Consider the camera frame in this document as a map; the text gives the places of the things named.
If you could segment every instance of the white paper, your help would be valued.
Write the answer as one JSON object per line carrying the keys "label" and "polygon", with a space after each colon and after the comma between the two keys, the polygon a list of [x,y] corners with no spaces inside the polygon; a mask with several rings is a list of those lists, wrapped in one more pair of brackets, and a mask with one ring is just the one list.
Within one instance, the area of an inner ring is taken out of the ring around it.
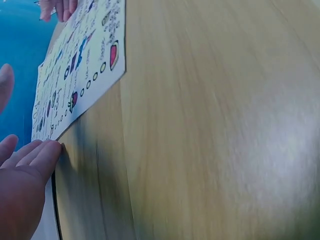
{"label": "white paper", "polygon": [[59,138],[125,67],[125,0],[79,3],[38,67],[31,139]]}

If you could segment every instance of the wooden table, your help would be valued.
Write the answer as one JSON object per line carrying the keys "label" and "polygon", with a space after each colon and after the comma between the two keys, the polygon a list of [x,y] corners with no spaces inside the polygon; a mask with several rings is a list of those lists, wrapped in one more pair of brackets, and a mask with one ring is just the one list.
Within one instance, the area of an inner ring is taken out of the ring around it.
{"label": "wooden table", "polygon": [[311,0],[127,0],[126,63],[60,139],[63,240],[320,238]]}

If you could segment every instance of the finger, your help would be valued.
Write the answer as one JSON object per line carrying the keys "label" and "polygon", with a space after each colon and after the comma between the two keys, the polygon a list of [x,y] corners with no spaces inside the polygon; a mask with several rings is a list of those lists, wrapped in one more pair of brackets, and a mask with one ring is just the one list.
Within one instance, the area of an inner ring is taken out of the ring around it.
{"label": "finger", "polygon": [[35,140],[29,144],[23,146],[18,151],[14,152],[9,159],[7,159],[1,166],[0,169],[11,169],[15,168],[17,163],[29,153],[31,153],[36,147],[42,143],[41,140]]}
{"label": "finger", "polygon": [[69,0],[69,12],[73,14],[78,6],[78,0]]}
{"label": "finger", "polygon": [[56,15],[59,19],[59,22],[64,21],[64,4],[62,0],[58,0],[55,5]]}
{"label": "finger", "polygon": [[63,21],[66,22],[70,18],[69,0],[63,0]]}
{"label": "finger", "polygon": [[55,0],[40,0],[41,14],[40,18],[44,21],[50,21],[51,11],[56,5]]}
{"label": "finger", "polygon": [[60,154],[60,143],[57,141],[51,141],[45,145],[38,156],[30,163],[30,166],[33,166],[38,170],[44,183],[47,183],[54,172]]}
{"label": "finger", "polygon": [[0,142],[0,166],[12,155],[18,143],[16,135],[9,135]]}
{"label": "finger", "polygon": [[14,89],[14,71],[9,64],[5,64],[0,69],[0,113],[7,105],[12,90]]}
{"label": "finger", "polygon": [[49,143],[51,140],[46,140],[33,149],[28,155],[24,156],[15,166],[29,165],[33,159],[35,159],[41,150]]}

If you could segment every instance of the blue wall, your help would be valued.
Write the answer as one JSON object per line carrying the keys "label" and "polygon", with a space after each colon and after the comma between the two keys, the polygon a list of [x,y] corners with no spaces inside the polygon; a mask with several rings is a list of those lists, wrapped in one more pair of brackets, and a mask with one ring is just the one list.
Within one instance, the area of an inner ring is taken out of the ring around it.
{"label": "blue wall", "polygon": [[16,134],[18,149],[31,140],[38,65],[57,24],[56,16],[50,22],[39,16],[33,0],[0,0],[0,65],[11,64],[15,74],[12,97],[0,115],[0,140]]}

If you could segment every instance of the red drawing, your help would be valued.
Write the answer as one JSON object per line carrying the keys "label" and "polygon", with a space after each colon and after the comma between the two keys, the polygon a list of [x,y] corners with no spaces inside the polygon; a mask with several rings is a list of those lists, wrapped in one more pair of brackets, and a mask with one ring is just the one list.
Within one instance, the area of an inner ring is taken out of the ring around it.
{"label": "red drawing", "polygon": [[116,40],[110,47],[110,70],[112,71],[118,61],[119,58],[119,42]]}

